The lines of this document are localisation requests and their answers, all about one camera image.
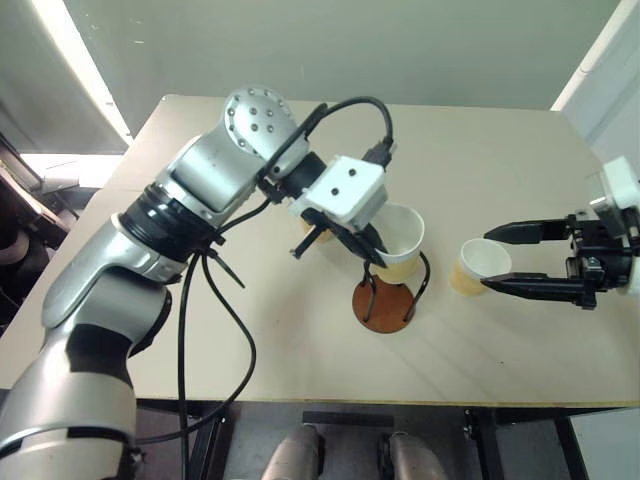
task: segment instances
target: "paper cup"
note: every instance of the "paper cup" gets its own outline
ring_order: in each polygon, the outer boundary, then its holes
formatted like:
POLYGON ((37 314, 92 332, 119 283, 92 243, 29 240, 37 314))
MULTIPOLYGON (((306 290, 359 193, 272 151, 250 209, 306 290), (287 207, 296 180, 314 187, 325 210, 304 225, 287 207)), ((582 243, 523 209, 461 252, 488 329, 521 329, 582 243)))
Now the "paper cup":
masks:
POLYGON ((400 284, 411 277, 419 264, 424 221, 413 208, 387 202, 371 220, 387 252, 376 250, 387 265, 371 266, 371 273, 386 283, 400 284))
POLYGON ((487 290, 481 279, 510 270, 511 257, 502 245, 486 238, 473 238, 462 245, 449 280, 463 295, 478 295, 487 290))

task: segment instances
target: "wooden cup stand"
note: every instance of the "wooden cup stand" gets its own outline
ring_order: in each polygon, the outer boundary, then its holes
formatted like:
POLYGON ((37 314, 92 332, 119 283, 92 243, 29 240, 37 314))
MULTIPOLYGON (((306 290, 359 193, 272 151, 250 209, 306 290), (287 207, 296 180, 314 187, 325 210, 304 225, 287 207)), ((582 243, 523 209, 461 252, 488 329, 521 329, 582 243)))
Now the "wooden cup stand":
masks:
POLYGON ((420 258, 425 275, 415 297, 404 283, 390 285, 371 275, 371 263, 364 263, 364 276, 356 285, 352 299, 353 313, 362 325, 377 333, 394 333, 409 324, 431 276, 427 257, 420 252, 420 258))

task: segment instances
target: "light wood tabletop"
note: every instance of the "light wood tabletop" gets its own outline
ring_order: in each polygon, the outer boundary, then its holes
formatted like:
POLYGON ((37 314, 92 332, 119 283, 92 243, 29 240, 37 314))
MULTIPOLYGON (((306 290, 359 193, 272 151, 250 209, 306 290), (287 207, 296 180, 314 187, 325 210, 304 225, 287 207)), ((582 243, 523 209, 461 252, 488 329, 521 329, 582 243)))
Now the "light wood tabletop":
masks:
MULTIPOLYGON (((218 121, 223 99, 167 96, 106 187, 91 200, 0 339, 0 388, 10 388, 43 338, 42 300, 56 275, 114 212, 123 211, 180 147, 218 121)), ((315 102, 290 102, 298 120, 315 102)), ((339 242, 314 245, 284 205, 227 235, 224 260, 246 283, 215 277, 258 348, 244 400, 326 400, 457 405, 637 405, 640 308, 617 292, 583 311, 496 292, 465 297, 448 276, 461 244, 503 223, 560 218, 587 203, 584 178, 600 165, 559 113, 392 105, 397 151, 390 200, 425 220, 432 275, 411 323, 380 335, 351 310, 361 261, 339 242)), ((328 118, 311 136, 325 160, 359 157, 382 137, 375 110, 328 118)), ((262 200, 256 193, 243 211, 262 200)), ((569 242, 506 246, 515 271, 565 276, 569 242)), ((415 292, 419 275, 410 282, 415 292)), ((179 286, 170 287, 174 299, 179 286)), ((139 397, 175 398, 177 306, 152 347, 129 361, 139 397)), ((245 339, 194 277, 187 317, 187 392, 222 399, 248 365, 245 339)))

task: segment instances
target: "robotic arm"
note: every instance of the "robotic arm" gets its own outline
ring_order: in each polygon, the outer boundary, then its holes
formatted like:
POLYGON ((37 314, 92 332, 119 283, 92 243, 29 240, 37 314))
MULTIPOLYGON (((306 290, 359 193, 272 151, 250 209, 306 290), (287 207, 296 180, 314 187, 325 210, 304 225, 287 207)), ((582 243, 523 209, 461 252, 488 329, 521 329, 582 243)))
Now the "robotic arm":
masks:
POLYGON ((321 105, 298 127, 276 92, 237 90, 216 128, 187 144, 78 252, 45 298, 40 354, 0 413, 0 478, 133 477, 136 402, 126 360, 166 321, 166 285, 180 280, 191 255, 224 242, 224 223, 256 187, 275 203, 292 197, 292 213, 313 226, 292 250, 297 258, 330 229, 384 266, 369 221, 387 199, 391 130, 363 160, 325 165, 306 136, 331 111, 321 105))
POLYGON ((508 273, 482 280, 488 287, 533 300, 572 302, 596 307, 596 292, 617 288, 640 295, 640 184, 624 157, 587 178, 599 220, 576 215, 555 220, 514 222, 485 234, 500 242, 534 244, 571 238, 573 256, 566 259, 567 278, 544 273, 508 273))

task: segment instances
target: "silver robot arm segment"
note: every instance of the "silver robot arm segment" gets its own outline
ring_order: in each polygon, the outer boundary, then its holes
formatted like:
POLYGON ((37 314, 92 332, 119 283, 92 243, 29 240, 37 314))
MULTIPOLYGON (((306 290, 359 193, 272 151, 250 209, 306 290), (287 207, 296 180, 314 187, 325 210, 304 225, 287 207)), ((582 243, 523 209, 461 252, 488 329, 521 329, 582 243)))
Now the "silver robot arm segment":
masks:
MULTIPOLYGON (((189 256, 251 195, 296 129, 263 87, 234 92, 214 130, 192 140, 126 212, 112 216, 51 286, 45 342, 0 413, 0 478, 132 478, 136 401, 129 356, 162 327, 189 256)), ((272 181, 307 154, 298 138, 272 181)))

